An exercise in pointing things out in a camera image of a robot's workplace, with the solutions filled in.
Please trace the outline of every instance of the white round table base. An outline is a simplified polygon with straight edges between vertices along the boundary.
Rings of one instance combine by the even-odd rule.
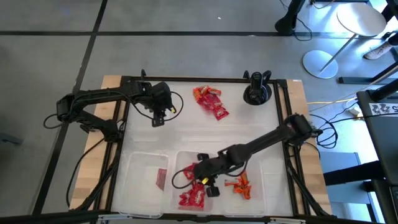
[[[303,66],[306,71],[317,78],[332,78],[337,74],[338,64],[333,60],[323,71],[321,69],[332,56],[321,50],[312,50],[303,57]]]

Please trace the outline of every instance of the wooden board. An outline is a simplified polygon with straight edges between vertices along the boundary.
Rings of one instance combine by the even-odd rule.
[[[107,75],[104,77],[101,88],[112,88],[119,86],[121,76]],[[288,80],[288,89],[290,102],[293,113],[308,115],[307,101],[305,99],[303,84],[300,80]],[[286,108],[284,107],[284,94],[280,88],[280,98],[282,103],[282,111],[286,116]],[[98,104],[95,109],[95,115],[103,119],[111,119],[114,113],[116,103],[102,103]],[[124,104],[121,105],[119,118],[122,117]],[[85,151],[92,145],[98,142],[103,137],[99,131],[90,133],[88,135]],[[310,143],[315,145],[313,139],[309,140]],[[100,178],[101,166],[104,160],[106,143],[102,142],[95,150],[89,153],[81,162],[80,169],[75,184],[75,189],[72,195],[70,208],[76,208],[84,199],[90,194]],[[300,152],[305,183],[309,191],[314,196],[315,200],[323,207],[323,209],[331,213],[329,198],[326,191],[325,180],[319,161],[318,152],[307,144],[302,146]],[[302,198],[298,187],[296,186],[296,198],[298,203],[299,213],[303,214]],[[104,188],[104,193],[101,198],[100,208],[104,208],[106,196],[108,192],[108,185]]]

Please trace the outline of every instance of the person's foot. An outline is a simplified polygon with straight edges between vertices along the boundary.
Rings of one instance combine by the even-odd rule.
[[[369,60],[375,60],[383,56],[392,48],[392,45],[386,41],[384,44],[380,45],[378,48],[371,50],[370,52],[363,55],[364,58]]]

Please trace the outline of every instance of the gray floor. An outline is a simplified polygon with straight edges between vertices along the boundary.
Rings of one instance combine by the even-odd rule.
[[[0,30],[92,30],[100,4],[100,0],[0,0]],[[385,3],[373,0],[372,4],[382,10]],[[299,17],[314,32],[347,33],[336,23],[338,5],[333,3],[322,10],[305,5]],[[279,1],[115,0],[109,1],[100,30],[275,32],[274,23],[284,12]],[[386,31],[395,28],[396,20]],[[306,30],[298,24],[297,31]],[[44,129],[42,121],[55,112],[55,102],[71,92],[88,39],[0,36],[3,79],[0,128],[24,139],[21,146],[0,143],[0,216],[31,212],[57,133]],[[303,80],[307,101],[330,101],[354,93],[361,85],[338,85],[335,78],[317,79],[304,70],[301,60],[309,50],[333,54],[347,40],[346,37],[313,38],[308,42],[299,42],[294,37],[97,37],[82,89],[99,88],[104,75],[138,75],[142,68],[153,76],[234,78],[242,77],[245,70],[271,70],[273,78]],[[340,66],[337,77],[372,77],[393,63],[390,53],[376,61],[362,58],[380,43],[379,39],[357,39],[351,43],[337,58]],[[331,118],[344,106],[344,103],[333,105],[314,113]],[[313,122],[321,125],[319,120]],[[336,148],[320,150],[358,152],[362,162],[377,158],[362,121],[345,121],[336,128],[341,133]],[[67,182],[82,154],[85,139],[86,134],[72,124],[44,212],[67,210]],[[341,209],[338,206],[333,205],[334,212]]]

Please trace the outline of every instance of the plastic container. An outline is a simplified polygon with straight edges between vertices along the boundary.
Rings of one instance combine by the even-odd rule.
[[[156,185],[156,181],[159,169],[167,169],[168,163],[169,158],[159,154],[131,154],[128,176],[123,187],[121,213],[143,218],[162,216],[164,191]]]
[[[232,174],[239,174],[241,169]],[[251,185],[251,198],[246,200],[243,195],[234,192],[233,186],[218,184],[222,197],[222,213],[226,217],[263,217],[266,214],[266,200],[264,192],[263,173],[261,164],[255,158],[249,160],[246,167],[249,185]],[[231,180],[234,177],[221,175],[220,178]]]
[[[193,162],[199,162],[197,159],[197,155],[199,152],[192,152],[192,151],[180,151],[177,153],[176,156],[176,163],[174,167],[173,174],[179,170],[186,168],[187,166],[191,165]],[[215,154],[209,154],[210,157],[215,157]],[[184,176],[181,172],[177,175],[174,179],[174,184],[179,186],[184,186],[189,183],[189,180]],[[185,189],[175,189],[172,190],[172,209],[175,210],[177,213],[187,213],[187,214],[199,214],[199,215],[211,215],[214,205],[214,200],[220,198],[209,198],[205,195],[205,205],[203,208],[199,207],[185,207],[179,205],[180,202],[180,195],[184,192],[187,192],[191,189],[191,187],[187,187]]]

